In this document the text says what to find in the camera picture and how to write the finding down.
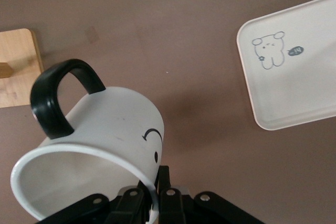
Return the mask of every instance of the curved black line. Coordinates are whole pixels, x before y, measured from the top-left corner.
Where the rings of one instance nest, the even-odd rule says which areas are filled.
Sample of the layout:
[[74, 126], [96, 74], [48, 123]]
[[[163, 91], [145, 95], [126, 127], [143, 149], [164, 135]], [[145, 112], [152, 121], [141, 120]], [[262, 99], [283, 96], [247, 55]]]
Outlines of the curved black line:
[[146, 139], [146, 137], [148, 136], [148, 134], [149, 133], [151, 133], [151, 132], [157, 132], [157, 134], [160, 136], [160, 138], [161, 138], [161, 142], [163, 142], [162, 141], [162, 136], [161, 136], [161, 134], [159, 133], [159, 131], [157, 130], [157, 129], [149, 129], [149, 130], [147, 130], [146, 131], [146, 133], [145, 133], [145, 135], [144, 136], [142, 136], [143, 137], [143, 139], [145, 139], [145, 141], [147, 141], [147, 139]]

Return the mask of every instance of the wooden block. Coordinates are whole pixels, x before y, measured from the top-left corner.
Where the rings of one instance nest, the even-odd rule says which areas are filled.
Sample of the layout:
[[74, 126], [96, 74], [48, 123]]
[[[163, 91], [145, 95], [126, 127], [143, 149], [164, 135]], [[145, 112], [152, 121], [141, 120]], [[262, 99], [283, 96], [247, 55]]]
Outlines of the wooden block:
[[0, 79], [11, 77], [14, 70], [8, 63], [0, 62]]
[[28, 29], [1, 32], [0, 62], [13, 70], [0, 79], [0, 108], [30, 104], [30, 90], [43, 70], [34, 34]]

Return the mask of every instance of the white mug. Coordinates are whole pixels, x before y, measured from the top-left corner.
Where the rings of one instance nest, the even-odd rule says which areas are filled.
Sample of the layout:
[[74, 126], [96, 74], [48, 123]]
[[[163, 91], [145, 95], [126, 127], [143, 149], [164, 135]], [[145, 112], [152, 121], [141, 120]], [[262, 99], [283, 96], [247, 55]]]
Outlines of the white mug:
[[[88, 94], [64, 116], [57, 88], [68, 72]], [[140, 180], [152, 198], [149, 223], [155, 221], [164, 126], [150, 100], [130, 89], [105, 88], [93, 69], [77, 59], [43, 72], [30, 100], [47, 138], [13, 168], [10, 182], [23, 208], [42, 220], [91, 194], [112, 200], [121, 188]]]

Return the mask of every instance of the mug rim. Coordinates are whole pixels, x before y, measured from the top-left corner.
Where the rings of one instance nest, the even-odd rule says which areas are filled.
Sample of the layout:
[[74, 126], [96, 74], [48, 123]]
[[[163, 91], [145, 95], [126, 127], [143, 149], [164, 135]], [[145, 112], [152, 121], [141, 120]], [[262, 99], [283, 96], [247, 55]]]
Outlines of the mug rim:
[[27, 163], [29, 163], [31, 160], [33, 160], [34, 158], [38, 156], [42, 156], [48, 153], [55, 153], [55, 152], [75, 152], [75, 153], [88, 154], [91, 156], [96, 156], [99, 158], [106, 159], [126, 169], [127, 171], [132, 173], [134, 176], [136, 176], [148, 188], [150, 192], [150, 195], [152, 198], [152, 209], [150, 211], [150, 219], [148, 223], [153, 223], [158, 217], [159, 200], [158, 200], [158, 195], [156, 192], [156, 187], [154, 183], [151, 182], [151, 180], [148, 177], [146, 177], [145, 174], [142, 171], [140, 171], [136, 166], [122, 159], [120, 156], [116, 154], [112, 154], [110, 152], [104, 151], [102, 149], [99, 149], [93, 146], [86, 146], [86, 145], [74, 144], [74, 143], [71, 143], [71, 144], [70, 143], [58, 143], [58, 144], [40, 146], [26, 153], [16, 162], [15, 166], [13, 167], [12, 173], [11, 173], [10, 184], [11, 184], [12, 191], [13, 191], [15, 198], [20, 203], [20, 205], [34, 218], [38, 220], [42, 220], [46, 218], [47, 216], [44, 216], [41, 213], [39, 213], [39, 211], [37, 211], [35, 207], [33, 207], [32, 204], [28, 202], [28, 200], [26, 199], [26, 197], [24, 196], [21, 190], [18, 178], [24, 166]]

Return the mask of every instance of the metal screw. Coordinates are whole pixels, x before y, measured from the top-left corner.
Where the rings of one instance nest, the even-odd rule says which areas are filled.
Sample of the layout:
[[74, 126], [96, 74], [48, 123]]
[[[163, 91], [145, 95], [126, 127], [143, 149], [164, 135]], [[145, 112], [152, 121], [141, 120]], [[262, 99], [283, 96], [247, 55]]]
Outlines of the metal screw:
[[167, 195], [169, 196], [173, 196], [175, 194], [175, 191], [173, 189], [169, 189], [167, 192], [166, 192]]
[[99, 203], [101, 203], [102, 202], [102, 199], [101, 198], [97, 198], [97, 199], [94, 199], [93, 200], [93, 203], [94, 204], [99, 204]]
[[203, 195], [201, 195], [200, 199], [201, 199], [201, 201], [209, 201], [210, 197], [209, 197], [209, 195], [203, 194]]
[[137, 195], [137, 194], [138, 194], [137, 191], [131, 191], [131, 192], [130, 192], [130, 195], [131, 195], [131, 196], [135, 196], [135, 195]]

